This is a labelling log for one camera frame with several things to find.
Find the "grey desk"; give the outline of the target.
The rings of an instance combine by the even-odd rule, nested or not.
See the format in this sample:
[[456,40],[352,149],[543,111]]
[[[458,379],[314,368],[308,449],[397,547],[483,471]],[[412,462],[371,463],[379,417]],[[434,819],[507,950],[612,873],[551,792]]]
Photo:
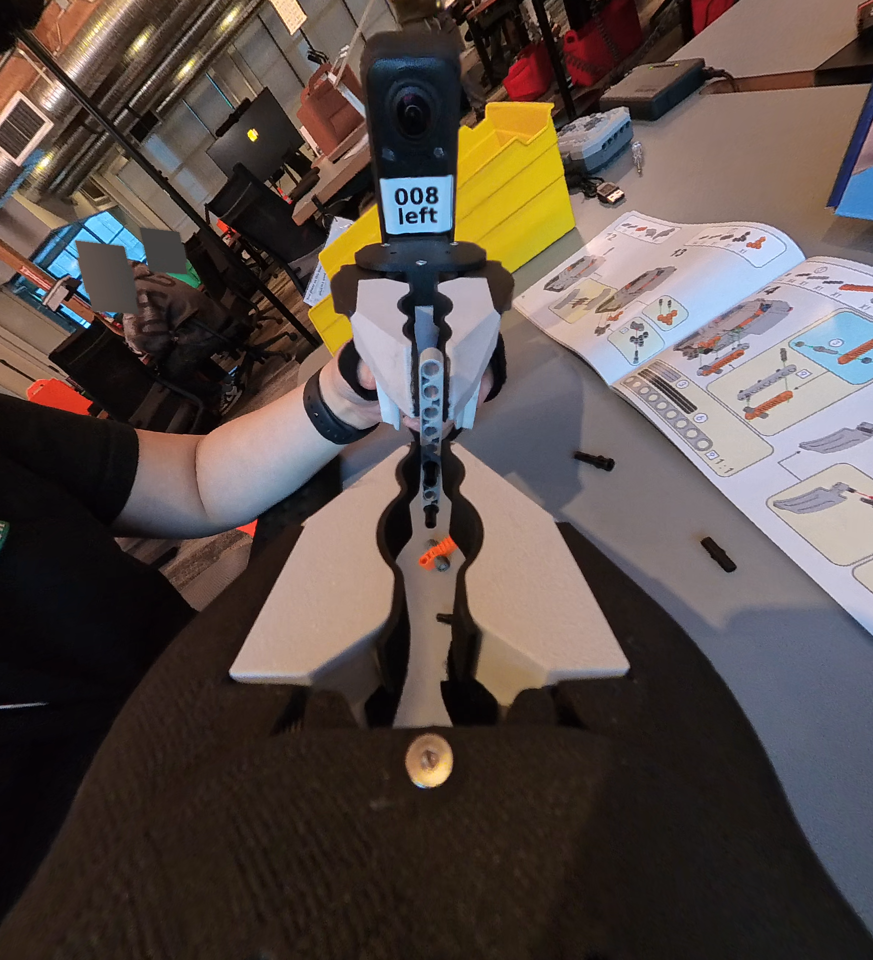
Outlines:
[[[862,85],[699,94],[636,132],[609,177],[671,222],[761,222],[808,256],[873,266],[873,224],[826,203]],[[468,450],[569,521],[687,631],[728,683],[803,831],[873,933],[873,638],[650,421],[515,310],[507,382]],[[615,460],[611,472],[577,450]],[[738,566],[721,570],[711,537]]]

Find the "black wristband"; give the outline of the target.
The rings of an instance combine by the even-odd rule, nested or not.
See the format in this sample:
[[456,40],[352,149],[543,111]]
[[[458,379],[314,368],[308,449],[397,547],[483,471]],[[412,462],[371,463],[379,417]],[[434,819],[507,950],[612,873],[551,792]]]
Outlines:
[[320,371],[315,372],[306,382],[302,401],[304,411],[316,432],[338,447],[346,447],[369,436],[378,426],[375,423],[366,428],[358,428],[338,417],[323,396]]

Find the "adjacent grey table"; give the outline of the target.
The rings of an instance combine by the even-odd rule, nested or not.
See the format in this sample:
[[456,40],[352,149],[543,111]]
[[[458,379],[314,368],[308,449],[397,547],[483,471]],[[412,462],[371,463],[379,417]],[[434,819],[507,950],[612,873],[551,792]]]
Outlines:
[[869,84],[873,2],[737,2],[669,59],[701,59],[740,90]]

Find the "yellow storage bin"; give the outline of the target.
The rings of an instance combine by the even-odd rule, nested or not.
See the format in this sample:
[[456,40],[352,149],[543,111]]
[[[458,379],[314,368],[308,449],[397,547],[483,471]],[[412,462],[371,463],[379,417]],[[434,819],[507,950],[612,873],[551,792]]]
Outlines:
[[455,238],[510,273],[574,229],[550,102],[491,102],[458,137]]

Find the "black office chair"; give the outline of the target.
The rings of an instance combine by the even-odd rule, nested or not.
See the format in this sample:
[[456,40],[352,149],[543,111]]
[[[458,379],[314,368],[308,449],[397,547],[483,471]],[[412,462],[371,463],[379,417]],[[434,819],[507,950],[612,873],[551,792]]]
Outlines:
[[298,293],[306,293],[327,240],[321,225],[296,223],[291,205],[239,162],[207,210],[245,243],[275,259]]

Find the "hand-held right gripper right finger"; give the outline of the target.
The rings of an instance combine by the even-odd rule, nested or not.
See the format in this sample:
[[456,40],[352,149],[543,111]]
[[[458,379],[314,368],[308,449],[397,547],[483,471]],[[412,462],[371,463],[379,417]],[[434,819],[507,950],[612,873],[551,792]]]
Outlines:
[[547,510],[457,442],[450,502],[450,537],[462,556],[451,623],[452,722],[495,722],[525,690],[628,673]]

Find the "red bag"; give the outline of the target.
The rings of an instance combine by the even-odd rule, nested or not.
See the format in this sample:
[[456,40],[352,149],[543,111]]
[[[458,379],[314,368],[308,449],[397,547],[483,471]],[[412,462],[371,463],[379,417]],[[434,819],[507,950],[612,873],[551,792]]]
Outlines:
[[644,31],[634,1],[607,2],[586,21],[570,17],[562,52],[570,81],[576,88],[597,82],[634,54],[644,41]]
[[532,102],[541,99],[555,82],[555,71],[546,44],[539,40],[518,54],[502,79],[509,100]]

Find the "black stand pole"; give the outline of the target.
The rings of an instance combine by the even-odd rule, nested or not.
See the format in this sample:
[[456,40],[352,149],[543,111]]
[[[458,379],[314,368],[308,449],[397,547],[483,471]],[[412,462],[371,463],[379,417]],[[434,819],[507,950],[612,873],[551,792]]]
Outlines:
[[214,228],[203,220],[198,211],[195,210],[186,200],[186,198],[179,193],[179,190],[167,180],[166,176],[162,174],[155,167],[155,165],[142,154],[141,150],[131,143],[131,140],[124,136],[117,126],[108,120],[107,116],[96,107],[94,102],[90,100],[80,86],[73,81],[62,68],[59,67],[59,65],[54,61],[50,53],[40,43],[36,36],[31,31],[20,26],[12,28],[11,33],[14,37],[14,40],[21,43],[28,52],[35,56],[37,61],[46,68],[46,71],[48,71],[65,90],[67,90],[67,92],[78,102],[83,110],[90,114],[90,116],[103,128],[107,135],[109,135],[110,138],[112,138],[126,151],[131,159],[141,167],[142,171],[155,183],[155,185],[159,186],[163,192],[166,193],[166,196],[174,202],[179,210],[181,210],[190,219],[190,221],[196,225],[197,230],[200,236],[203,238],[204,245],[207,247],[207,249],[214,250],[221,258],[223,258],[232,268],[235,276],[240,276],[244,282],[252,284],[253,288],[279,311],[279,313],[293,326],[297,333],[310,344],[310,347],[313,350],[318,348],[322,342],[311,333],[304,323],[296,317],[296,315],[270,289],[270,287],[262,282],[262,280],[250,269],[250,267],[247,266],[243,258],[241,258],[231,247],[227,246],[221,236],[214,231]]
[[562,102],[563,124],[577,119],[576,106],[573,100],[571,87],[566,75],[561,49],[551,27],[550,17],[544,1],[530,2],[539,28],[541,39],[545,45],[550,66],[557,84],[557,90]]

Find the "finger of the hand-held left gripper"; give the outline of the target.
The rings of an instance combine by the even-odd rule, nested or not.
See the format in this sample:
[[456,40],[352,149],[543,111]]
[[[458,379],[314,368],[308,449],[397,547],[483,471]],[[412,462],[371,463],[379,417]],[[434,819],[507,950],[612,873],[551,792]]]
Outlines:
[[482,376],[498,341],[501,314],[486,279],[450,279],[441,282],[437,290],[452,304],[444,318],[450,330],[444,349],[447,420],[457,429],[470,429]]
[[419,361],[413,348],[419,323],[427,323],[427,308],[404,314],[399,302],[409,292],[404,281],[361,279],[351,327],[359,358],[375,379],[382,421],[419,431],[419,402],[412,396],[419,388]]

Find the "white air vent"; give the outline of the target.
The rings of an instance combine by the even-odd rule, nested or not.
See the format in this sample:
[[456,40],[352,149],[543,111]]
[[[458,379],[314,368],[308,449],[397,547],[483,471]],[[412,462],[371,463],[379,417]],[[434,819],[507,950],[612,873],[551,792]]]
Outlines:
[[16,92],[0,112],[0,153],[22,166],[54,125],[23,92]]

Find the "brown bag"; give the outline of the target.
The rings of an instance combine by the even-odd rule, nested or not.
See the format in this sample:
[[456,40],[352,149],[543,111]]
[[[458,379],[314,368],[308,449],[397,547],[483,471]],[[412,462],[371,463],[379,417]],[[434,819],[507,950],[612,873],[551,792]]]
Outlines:
[[334,86],[330,73],[331,64],[324,63],[310,76],[297,112],[302,127],[325,155],[364,123],[363,115],[346,96],[350,92],[358,102],[363,102],[363,91],[353,69],[345,67],[338,86]]

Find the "person's left forearm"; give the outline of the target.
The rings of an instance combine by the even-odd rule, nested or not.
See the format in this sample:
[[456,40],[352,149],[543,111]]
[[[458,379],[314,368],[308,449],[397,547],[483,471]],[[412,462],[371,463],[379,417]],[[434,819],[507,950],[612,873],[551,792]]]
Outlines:
[[202,437],[136,435],[136,475],[113,528],[152,539],[199,539],[252,522],[342,451],[302,410],[280,404]]

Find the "grey perforated building beam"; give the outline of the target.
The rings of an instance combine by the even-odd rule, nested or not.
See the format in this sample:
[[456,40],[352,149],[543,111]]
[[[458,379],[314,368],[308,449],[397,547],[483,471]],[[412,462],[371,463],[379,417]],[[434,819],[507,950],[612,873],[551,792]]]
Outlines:
[[443,490],[443,441],[453,430],[446,419],[446,357],[438,346],[419,353],[419,495],[425,526],[435,531]]

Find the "person's left hand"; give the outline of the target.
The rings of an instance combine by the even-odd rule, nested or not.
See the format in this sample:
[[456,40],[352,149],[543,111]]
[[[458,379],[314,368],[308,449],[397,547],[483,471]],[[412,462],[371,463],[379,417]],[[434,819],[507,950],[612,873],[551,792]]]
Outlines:
[[[506,379],[506,349],[500,334],[480,379],[478,406],[495,399]],[[375,378],[353,340],[345,342],[323,366],[317,383],[323,402],[342,423],[358,430],[371,430],[382,423]]]

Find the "grey battery hub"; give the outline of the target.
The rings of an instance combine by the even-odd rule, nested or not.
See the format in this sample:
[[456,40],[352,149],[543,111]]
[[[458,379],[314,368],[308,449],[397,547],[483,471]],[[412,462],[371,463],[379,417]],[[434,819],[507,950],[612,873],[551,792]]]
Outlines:
[[557,133],[558,151],[566,172],[597,174],[633,141],[633,120],[626,106],[579,117]]

